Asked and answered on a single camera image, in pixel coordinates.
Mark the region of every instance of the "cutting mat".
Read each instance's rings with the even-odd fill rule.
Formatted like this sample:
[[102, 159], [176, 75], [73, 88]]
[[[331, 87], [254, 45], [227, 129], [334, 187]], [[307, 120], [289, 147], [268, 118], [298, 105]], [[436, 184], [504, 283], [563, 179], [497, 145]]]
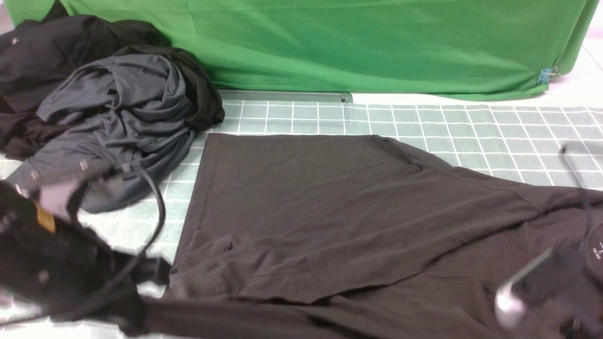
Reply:
[[[603, 189], [603, 154], [590, 147], [603, 141], [603, 109], [593, 107], [512, 107], [360, 105], [284, 101], [225, 101], [226, 118], [210, 133], [236, 135], [381, 135], [431, 152], [455, 166], [533, 185], [572, 186], [558, 159], [564, 142], [574, 141], [574, 156], [585, 184]], [[153, 247], [173, 259], [207, 134], [193, 144], [188, 157], [161, 183], [167, 208], [165, 231]], [[6, 178], [19, 162], [0, 159]], [[81, 214], [111, 245], [137, 250], [147, 240], [158, 212], [152, 197], [121, 211]], [[159, 296], [146, 285], [141, 292]], [[5, 309], [7, 316], [18, 310]], [[117, 339], [113, 326], [93, 323], [30, 324], [5, 330], [3, 339], [30, 336]]]

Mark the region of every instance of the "green backdrop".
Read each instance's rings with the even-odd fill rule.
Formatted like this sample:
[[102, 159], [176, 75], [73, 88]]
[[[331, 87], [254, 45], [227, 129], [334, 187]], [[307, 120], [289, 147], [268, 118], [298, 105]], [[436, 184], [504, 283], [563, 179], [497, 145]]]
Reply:
[[[52, 0], [5, 0], [18, 24]], [[152, 22], [237, 89], [412, 92], [470, 100], [544, 92], [568, 73], [598, 0], [63, 0]]]

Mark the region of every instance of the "black cable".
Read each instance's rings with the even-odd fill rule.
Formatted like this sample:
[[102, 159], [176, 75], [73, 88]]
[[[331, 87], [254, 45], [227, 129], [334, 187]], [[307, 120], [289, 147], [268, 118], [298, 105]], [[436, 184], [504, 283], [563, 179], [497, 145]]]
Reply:
[[103, 306], [108, 305], [112, 301], [116, 299], [124, 297], [126, 294], [131, 291], [128, 289], [125, 290], [117, 290], [115, 289], [119, 287], [136, 269], [136, 267], [140, 264], [140, 262], [145, 258], [148, 249], [157, 241], [157, 238], [161, 234], [163, 230], [163, 226], [165, 225], [165, 203], [163, 202], [163, 196], [159, 191], [159, 187], [153, 181], [153, 178], [148, 175], [148, 173], [139, 168], [136, 171], [140, 176], [142, 176], [145, 181], [151, 186], [155, 198], [157, 200], [157, 207], [159, 208], [159, 219], [157, 220], [157, 226], [155, 227], [155, 231], [151, 235], [151, 238], [147, 241], [147, 243], [143, 246], [142, 250], [133, 257], [128, 264], [117, 273], [117, 275], [111, 279], [108, 283], [106, 283], [102, 288], [90, 294], [88, 298], [83, 300], [81, 303], [77, 305], [66, 305], [61, 306], [50, 311], [44, 312], [43, 314], [34, 315], [26, 318], [19, 318], [15, 320], [9, 320], [4, 323], [0, 323], [0, 328], [5, 326], [19, 325], [23, 323], [34, 322], [37, 320], [42, 320], [47, 317], [60, 317], [67, 319], [79, 319], [83, 318], [86, 315], [94, 312]]
[[582, 184], [582, 178], [580, 176], [580, 173], [576, 170], [574, 162], [572, 162], [567, 156], [567, 148], [567, 144], [561, 146], [561, 149], [559, 150], [559, 155], [561, 157], [563, 166], [572, 175], [572, 179], [579, 189], [580, 200], [582, 201], [582, 208], [584, 209], [586, 221], [586, 233], [584, 234], [584, 238], [580, 241], [579, 244], [579, 248], [583, 249], [588, 243], [590, 237], [595, 232], [595, 225], [593, 224], [593, 215], [590, 211], [589, 190], [586, 189]]

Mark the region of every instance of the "black t-shirt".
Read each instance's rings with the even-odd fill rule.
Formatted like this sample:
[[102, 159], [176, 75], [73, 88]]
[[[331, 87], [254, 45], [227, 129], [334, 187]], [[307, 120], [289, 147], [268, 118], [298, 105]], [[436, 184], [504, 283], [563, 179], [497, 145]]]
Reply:
[[[590, 195], [601, 224], [603, 193]], [[315, 338], [561, 339], [559, 304], [508, 333], [494, 295], [584, 231], [575, 188], [497, 179], [392, 139], [212, 134], [161, 302], [182, 316], [171, 333], [207, 339], [283, 337], [278, 322]], [[165, 331], [166, 308], [150, 305], [149, 326]], [[193, 325], [202, 312], [225, 325]]]

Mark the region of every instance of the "black fabric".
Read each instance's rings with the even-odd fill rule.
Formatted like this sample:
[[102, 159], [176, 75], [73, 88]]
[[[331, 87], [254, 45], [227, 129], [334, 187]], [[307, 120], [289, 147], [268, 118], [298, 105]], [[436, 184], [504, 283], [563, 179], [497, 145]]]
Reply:
[[35, 111], [42, 100], [80, 66], [138, 44], [170, 42], [147, 22], [69, 16], [58, 0], [42, 21], [24, 21], [1, 35], [0, 151], [22, 160], [67, 130], [39, 120]]
[[[603, 192], [591, 196], [601, 224]], [[207, 339], [249, 328], [245, 338], [560, 339], [558, 304], [509, 333], [494, 295], [584, 231], [575, 188], [497, 179], [392, 139], [212, 134], [147, 326]], [[193, 323], [212, 309], [222, 323]], [[281, 335], [281, 319], [315, 332]]]
[[[99, 112], [88, 114], [95, 109]], [[37, 113], [44, 121], [78, 125], [48, 142], [6, 181], [21, 185], [31, 180], [32, 171], [70, 171], [81, 161], [102, 159], [143, 168], [160, 182], [189, 152], [196, 132], [185, 121], [194, 110], [180, 70], [160, 55], [90, 63], [42, 101]], [[138, 173], [128, 173], [108, 191], [91, 189], [81, 208], [90, 213], [123, 208], [147, 196], [151, 187]]]
[[222, 98], [194, 55], [181, 48], [158, 46], [128, 46], [114, 55], [129, 54], [161, 55], [178, 67], [186, 82], [186, 97], [195, 107], [187, 119], [194, 130], [205, 131], [224, 121]]

